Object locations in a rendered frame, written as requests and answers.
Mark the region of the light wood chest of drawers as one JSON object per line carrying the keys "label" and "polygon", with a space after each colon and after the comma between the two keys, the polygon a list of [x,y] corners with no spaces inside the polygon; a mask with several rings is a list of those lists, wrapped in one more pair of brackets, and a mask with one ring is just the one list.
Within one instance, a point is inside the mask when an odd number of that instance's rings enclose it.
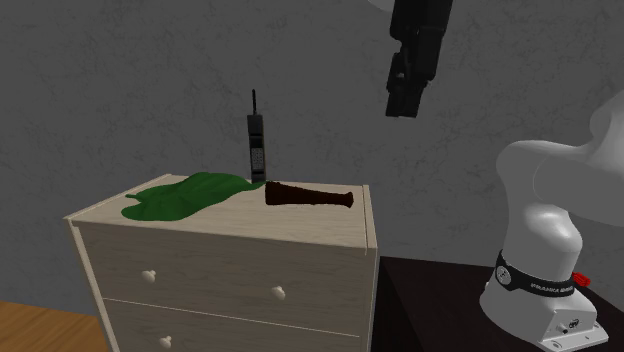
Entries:
{"label": "light wood chest of drawers", "polygon": [[134,221],[127,190],[67,217],[109,352],[372,352],[379,253],[353,204],[236,194],[180,221]]}

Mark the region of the green leaf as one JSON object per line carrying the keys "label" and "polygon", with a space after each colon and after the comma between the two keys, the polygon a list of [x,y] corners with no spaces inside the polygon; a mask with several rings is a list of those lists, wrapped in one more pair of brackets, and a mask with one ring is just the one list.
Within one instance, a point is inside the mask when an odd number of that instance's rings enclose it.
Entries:
{"label": "green leaf", "polygon": [[121,214],[136,221],[179,221],[265,184],[266,181],[252,183],[227,173],[198,172],[177,183],[126,194],[137,204],[125,207]]}

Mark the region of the dark robot stand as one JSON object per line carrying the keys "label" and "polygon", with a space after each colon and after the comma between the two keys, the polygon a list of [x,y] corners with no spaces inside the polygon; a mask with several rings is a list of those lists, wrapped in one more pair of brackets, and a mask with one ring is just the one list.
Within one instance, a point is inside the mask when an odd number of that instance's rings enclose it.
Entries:
{"label": "dark robot stand", "polygon": [[383,257],[371,352],[624,352],[624,312],[589,288],[513,289],[494,267]]}

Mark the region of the black phone with antenna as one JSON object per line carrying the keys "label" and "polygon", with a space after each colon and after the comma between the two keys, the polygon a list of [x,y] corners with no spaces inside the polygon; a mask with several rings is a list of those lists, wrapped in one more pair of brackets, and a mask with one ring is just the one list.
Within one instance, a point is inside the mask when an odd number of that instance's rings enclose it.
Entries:
{"label": "black phone with antenna", "polygon": [[263,116],[257,112],[256,91],[252,90],[252,113],[247,116],[251,181],[266,181],[266,157],[264,148]]}

